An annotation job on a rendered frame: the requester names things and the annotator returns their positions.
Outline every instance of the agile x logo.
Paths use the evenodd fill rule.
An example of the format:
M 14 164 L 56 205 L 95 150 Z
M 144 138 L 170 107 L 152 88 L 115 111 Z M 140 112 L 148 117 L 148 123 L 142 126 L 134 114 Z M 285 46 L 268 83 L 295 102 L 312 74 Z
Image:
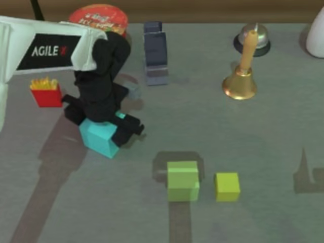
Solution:
M 31 56 L 32 57 L 57 57 L 65 56 L 67 46 L 39 46 L 35 47 Z
M 37 34 L 17 70 L 70 67 L 79 40 L 77 35 Z

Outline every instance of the tabletop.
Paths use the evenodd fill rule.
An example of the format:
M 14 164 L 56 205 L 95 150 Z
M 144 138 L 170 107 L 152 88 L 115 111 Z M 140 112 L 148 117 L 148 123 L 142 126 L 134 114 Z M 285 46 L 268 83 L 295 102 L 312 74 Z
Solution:
M 305 24 L 267 24 L 255 58 L 257 95 L 221 83 L 239 61 L 242 24 L 164 24 L 170 83 L 145 84 L 143 25 L 117 82 L 141 99 L 123 110 L 145 124 L 114 159 L 83 146 L 61 108 L 38 108 L 30 80 L 49 75 L 77 95 L 69 71 L 15 76 L 0 134 L 2 243 L 317 243 L 324 238 L 323 60 L 303 49 Z M 168 203 L 166 162 L 196 160 L 199 199 Z M 237 202 L 216 202 L 215 172 L 237 172 Z

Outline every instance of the green block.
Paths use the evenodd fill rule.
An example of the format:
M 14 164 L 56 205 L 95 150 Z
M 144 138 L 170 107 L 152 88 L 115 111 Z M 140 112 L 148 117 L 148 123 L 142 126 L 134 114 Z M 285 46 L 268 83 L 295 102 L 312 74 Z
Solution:
M 168 201 L 197 201 L 198 195 L 197 162 L 168 162 Z

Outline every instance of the golden bell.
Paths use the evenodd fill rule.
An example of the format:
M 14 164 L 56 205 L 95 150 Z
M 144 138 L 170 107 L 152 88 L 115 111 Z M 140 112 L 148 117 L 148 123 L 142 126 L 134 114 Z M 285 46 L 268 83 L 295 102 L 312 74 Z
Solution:
M 255 96 L 257 86 L 253 81 L 252 69 L 244 71 L 237 66 L 234 73 L 227 77 L 222 88 L 224 93 L 235 100 L 248 100 Z

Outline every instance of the brown background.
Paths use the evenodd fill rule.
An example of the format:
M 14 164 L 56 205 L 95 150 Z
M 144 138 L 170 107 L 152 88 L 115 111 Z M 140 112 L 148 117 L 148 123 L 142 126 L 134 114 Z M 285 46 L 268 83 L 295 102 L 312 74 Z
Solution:
M 66 20 L 93 3 L 123 9 L 130 22 L 311 22 L 323 0 L 39 0 L 45 18 Z M 0 15 L 33 18 L 29 0 L 1 0 Z

